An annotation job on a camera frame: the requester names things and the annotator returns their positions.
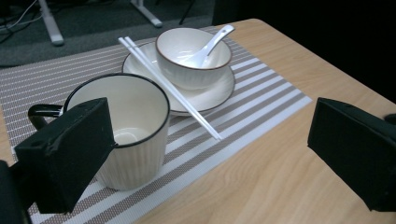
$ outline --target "mug handle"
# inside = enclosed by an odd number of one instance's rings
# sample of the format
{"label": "mug handle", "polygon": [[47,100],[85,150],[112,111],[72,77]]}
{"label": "mug handle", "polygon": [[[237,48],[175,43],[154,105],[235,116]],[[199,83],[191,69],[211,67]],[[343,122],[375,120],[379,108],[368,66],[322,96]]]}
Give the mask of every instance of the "mug handle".
{"label": "mug handle", "polygon": [[32,105],[27,116],[37,130],[44,128],[48,123],[44,117],[59,118],[62,105]]}

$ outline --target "chopsticks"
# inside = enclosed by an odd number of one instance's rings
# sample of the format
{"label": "chopsticks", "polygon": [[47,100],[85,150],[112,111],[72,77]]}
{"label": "chopsticks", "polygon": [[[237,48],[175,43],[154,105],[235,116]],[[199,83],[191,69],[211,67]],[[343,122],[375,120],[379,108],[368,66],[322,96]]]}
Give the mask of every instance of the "chopsticks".
{"label": "chopsticks", "polygon": [[188,111],[189,113],[204,127],[206,130],[212,134],[212,136],[220,140],[222,137],[218,132],[201,116],[201,114],[190,104],[186,98],[176,89],[176,87],[163,76],[159,68],[152,65],[152,62],[146,57],[142,50],[134,43],[134,41],[126,36],[125,38],[120,37],[119,42],[127,48],[136,59],[141,62],[148,71],[155,76],[157,81],[159,81],[164,88],[166,88]]}

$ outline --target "white mug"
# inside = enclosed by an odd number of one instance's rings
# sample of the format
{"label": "white mug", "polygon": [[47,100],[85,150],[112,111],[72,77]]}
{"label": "white mug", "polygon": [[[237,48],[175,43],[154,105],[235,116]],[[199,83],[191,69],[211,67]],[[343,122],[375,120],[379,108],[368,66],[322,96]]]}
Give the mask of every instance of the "white mug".
{"label": "white mug", "polygon": [[95,77],[75,88],[63,106],[32,106],[29,119],[39,129],[45,122],[42,117],[56,118],[75,105],[102,97],[107,98],[118,146],[95,177],[112,189],[138,188],[158,174],[167,144],[170,104],[166,93],[152,80],[124,73]]}

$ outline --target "wooden tabletop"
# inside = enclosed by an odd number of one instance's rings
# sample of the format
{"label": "wooden tabletop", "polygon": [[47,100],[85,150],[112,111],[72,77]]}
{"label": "wooden tabletop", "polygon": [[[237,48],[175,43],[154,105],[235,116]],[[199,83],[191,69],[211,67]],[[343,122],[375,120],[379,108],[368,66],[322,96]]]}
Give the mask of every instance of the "wooden tabletop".
{"label": "wooden tabletop", "polygon": [[[396,213],[370,211],[307,146],[318,97],[352,104],[380,118],[395,113],[396,104],[263,21],[233,26],[231,39],[313,102],[137,223],[396,223]],[[0,159],[13,163],[3,116]]]}

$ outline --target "striped placemat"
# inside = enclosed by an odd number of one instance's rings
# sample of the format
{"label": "striped placemat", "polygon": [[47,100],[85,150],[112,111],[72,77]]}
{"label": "striped placemat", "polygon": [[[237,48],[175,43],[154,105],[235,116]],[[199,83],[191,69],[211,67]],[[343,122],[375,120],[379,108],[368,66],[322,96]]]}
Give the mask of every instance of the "striped placemat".
{"label": "striped placemat", "polygon": [[[312,101],[231,38],[224,41],[233,51],[235,90],[226,103],[205,115],[222,141],[213,139],[191,117],[172,117],[165,162],[151,182],[139,189],[115,191],[94,179],[73,213],[42,215],[33,205],[29,209],[33,222],[132,223]],[[62,105],[80,83],[121,72],[128,53],[118,45],[1,70],[0,100],[10,144],[15,147],[35,132],[27,118],[30,106]]]}

